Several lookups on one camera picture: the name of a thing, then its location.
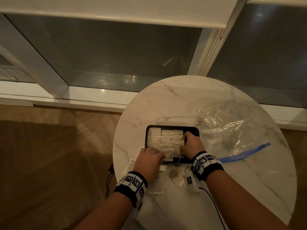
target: wristband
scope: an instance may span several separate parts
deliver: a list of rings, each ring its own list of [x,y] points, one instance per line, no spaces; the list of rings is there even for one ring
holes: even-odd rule
[[[119,183],[117,183],[114,192],[119,192],[127,196],[136,208],[136,204],[140,202],[146,192],[147,181],[142,174],[131,171],[125,175]]]
[[[192,171],[198,180],[206,181],[208,175],[215,170],[224,170],[222,162],[214,155],[206,151],[199,152],[192,159]]]

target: black wire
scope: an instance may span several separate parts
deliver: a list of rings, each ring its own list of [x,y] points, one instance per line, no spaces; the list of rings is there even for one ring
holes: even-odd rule
[[[211,195],[209,194],[209,192],[208,192],[208,191],[206,191],[206,192],[207,192],[207,194],[209,195],[209,197],[211,198],[211,200],[213,201],[213,198],[211,197]],[[223,225],[223,228],[224,228],[224,230],[226,230],[226,228],[225,228],[225,226],[224,226],[224,224],[223,224],[222,218],[221,218],[221,216],[220,216],[220,213],[219,213],[219,211],[218,211],[218,209],[217,209],[217,207],[216,207],[214,201],[213,201],[213,204],[214,204],[214,206],[215,206],[215,209],[216,209],[216,211],[217,211],[217,214],[218,214],[219,217],[220,217],[220,221],[221,221],[221,223],[222,223],[222,225]]]
[[[106,178],[106,199],[108,198],[108,194],[109,194],[109,184],[110,184],[110,182],[111,182],[111,179],[112,179],[113,175],[114,175],[114,172],[110,173],[109,176]]]

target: clear ziplock bag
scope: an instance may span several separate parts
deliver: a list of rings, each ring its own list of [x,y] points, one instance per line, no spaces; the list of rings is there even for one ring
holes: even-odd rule
[[[267,147],[270,143],[257,131],[250,106],[235,100],[212,103],[198,111],[201,138],[206,150],[224,162],[233,162]]]

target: round marble table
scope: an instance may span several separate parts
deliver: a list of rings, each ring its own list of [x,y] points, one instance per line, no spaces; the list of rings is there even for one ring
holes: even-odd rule
[[[129,158],[144,147],[150,124],[195,126],[201,130],[198,110],[210,103],[234,99],[248,107],[255,135],[271,146],[238,162],[223,164],[225,171],[263,205],[288,224],[296,200],[296,171],[289,146],[274,120],[251,97],[224,82],[202,76],[177,76],[141,91],[122,114],[114,136],[113,162],[117,181]],[[214,205],[205,192],[190,193],[171,180],[157,202],[146,195],[137,220],[150,229],[222,229]]]

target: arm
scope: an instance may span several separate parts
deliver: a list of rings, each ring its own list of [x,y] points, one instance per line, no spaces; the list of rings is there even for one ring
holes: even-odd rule
[[[147,182],[156,178],[165,158],[153,147],[142,148],[133,171],[140,173]],[[74,230],[116,230],[121,229],[132,210],[131,200],[122,193],[114,192],[97,209],[86,216]]]
[[[205,151],[200,137],[186,132],[184,138],[187,143],[181,150],[188,158]],[[289,229],[225,171],[213,171],[205,182],[229,229]]]

